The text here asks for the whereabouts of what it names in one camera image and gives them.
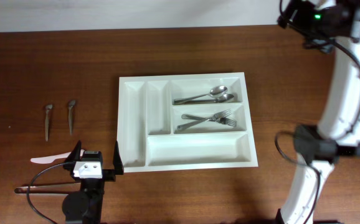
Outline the metal tablespoon silver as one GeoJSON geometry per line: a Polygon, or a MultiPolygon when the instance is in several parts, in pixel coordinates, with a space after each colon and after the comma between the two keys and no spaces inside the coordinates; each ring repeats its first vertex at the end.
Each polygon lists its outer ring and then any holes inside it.
{"type": "Polygon", "coordinates": [[[197,95],[197,96],[192,96],[189,98],[178,98],[178,99],[174,99],[173,100],[173,104],[174,105],[181,105],[185,102],[191,101],[191,100],[195,100],[197,98],[201,98],[204,96],[209,96],[211,98],[218,98],[220,96],[223,96],[226,92],[227,92],[228,88],[224,85],[221,86],[215,86],[213,87],[208,93],[206,94],[202,94],[202,95],[197,95]]]}

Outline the pink plastic knife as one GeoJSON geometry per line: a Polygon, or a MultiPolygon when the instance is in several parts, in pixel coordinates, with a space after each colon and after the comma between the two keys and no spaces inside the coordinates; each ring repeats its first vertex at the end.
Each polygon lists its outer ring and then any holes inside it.
{"type": "Polygon", "coordinates": [[[67,159],[69,157],[70,153],[66,152],[63,154],[57,154],[53,156],[45,156],[45,157],[35,157],[32,158],[30,161],[35,164],[51,164],[56,160],[59,159],[67,159]]]}

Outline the metal fork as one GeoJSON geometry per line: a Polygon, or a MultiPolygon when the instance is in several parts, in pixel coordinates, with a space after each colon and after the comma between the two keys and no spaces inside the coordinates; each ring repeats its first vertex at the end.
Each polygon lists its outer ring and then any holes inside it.
{"type": "Polygon", "coordinates": [[[190,128],[192,126],[195,126],[197,124],[200,124],[200,123],[203,123],[203,122],[206,122],[206,121],[210,121],[210,120],[215,121],[217,119],[225,118],[225,117],[227,117],[227,116],[229,116],[231,114],[232,114],[232,110],[227,109],[227,110],[218,112],[218,113],[216,113],[216,114],[214,114],[214,115],[212,115],[211,117],[208,117],[208,118],[199,119],[199,120],[195,120],[195,121],[190,122],[190,123],[178,125],[177,130],[178,131],[184,131],[185,129],[190,128]]]}
{"type": "MultiPolygon", "coordinates": [[[[204,117],[193,116],[193,115],[190,115],[190,114],[183,114],[181,116],[181,118],[182,119],[192,119],[192,120],[204,119],[204,117]]],[[[233,119],[230,119],[230,118],[210,119],[209,121],[216,122],[216,123],[223,124],[223,125],[228,125],[228,126],[231,126],[231,127],[237,127],[237,122],[235,120],[233,120],[233,119]]]]}

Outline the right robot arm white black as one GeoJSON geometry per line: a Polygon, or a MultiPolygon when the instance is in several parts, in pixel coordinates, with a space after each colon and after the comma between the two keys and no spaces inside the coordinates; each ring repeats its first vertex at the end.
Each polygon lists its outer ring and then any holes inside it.
{"type": "MultiPolygon", "coordinates": [[[[332,84],[317,125],[290,133],[296,172],[275,223],[311,223],[341,156],[360,157],[360,1],[290,1],[277,23],[304,48],[335,52],[332,84]]],[[[255,167],[243,73],[122,77],[114,164],[122,172],[255,167]]]]}

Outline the small metal teaspoon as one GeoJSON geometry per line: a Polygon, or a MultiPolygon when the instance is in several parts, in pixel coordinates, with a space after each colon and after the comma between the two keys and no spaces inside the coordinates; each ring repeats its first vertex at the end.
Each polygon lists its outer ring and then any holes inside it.
{"type": "Polygon", "coordinates": [[[49,118],[50,118],[50,111],[53,108],[53,104],[49,104],[45,106],[45,141],[49,140],[49,118]]]}
{"type": "Polygon", "coordinates": [[[73,109],[73,107],[75,106],[75,104],[76,104],[76,100],[71,100],[71,101],[69,101],[68,106],[67,106],[67,108],[68,108],[69,133],[70,133],[70,135],[73,134],[73,111],[72,111],[72,109],[73,109]]]}

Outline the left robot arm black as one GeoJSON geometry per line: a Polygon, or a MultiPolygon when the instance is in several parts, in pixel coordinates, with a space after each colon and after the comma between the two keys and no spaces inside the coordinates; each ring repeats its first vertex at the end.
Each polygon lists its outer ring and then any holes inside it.
{"type": "Polygon", "coordinates": [[[80,183],[80,189],[62,202],[65,223],[100,223],[105,183],[116,181],[116,170],[103,168],[100,151],[82,151],[81,141],[64,160],[64,169],[80,183]]]}

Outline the metal tongs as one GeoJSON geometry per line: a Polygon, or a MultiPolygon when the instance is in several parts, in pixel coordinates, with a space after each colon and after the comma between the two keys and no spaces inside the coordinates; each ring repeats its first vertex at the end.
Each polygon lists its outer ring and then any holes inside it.
{"type": "Polygon", "coordinates": [[[23,185],[14,189],[17,195],[67,195],[80,187],[80,182],[67,182],[58,184],[45,184],[45,185],[23,185]]]}

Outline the metal tablespoon dark handle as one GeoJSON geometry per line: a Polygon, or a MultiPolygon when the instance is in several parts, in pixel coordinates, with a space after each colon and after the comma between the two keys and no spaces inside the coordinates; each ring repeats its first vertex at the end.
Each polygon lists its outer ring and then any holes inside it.
{"type": "Polygon", "coordinates": [[[195,105],[195,104],[209,104],[209,103],[227,103],[231,102],[235,99],[235,96],[230,93],[226,93],[218,98],[214,98],[211,100],[191,100],[187,101],[184,104],[185,105],[195,105]]]}

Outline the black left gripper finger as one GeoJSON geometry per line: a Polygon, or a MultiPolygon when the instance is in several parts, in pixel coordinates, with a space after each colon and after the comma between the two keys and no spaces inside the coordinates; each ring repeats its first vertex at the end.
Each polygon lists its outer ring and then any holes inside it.
{"type": "Polygon", "coordinates": [[[75,163],[81,158],[82,142],[78,141],[75,145],[72,152],[64,160],[63,168],[65,170],[72,170],[75,166],[75,163]]]}
{"type": "Polygon", "coordinates": [[[116,175],[124,174],[123,162],[120,156],[119,144],[118,141],[115,143],[114,153],[113,153],[113,166],[116,175]]]}

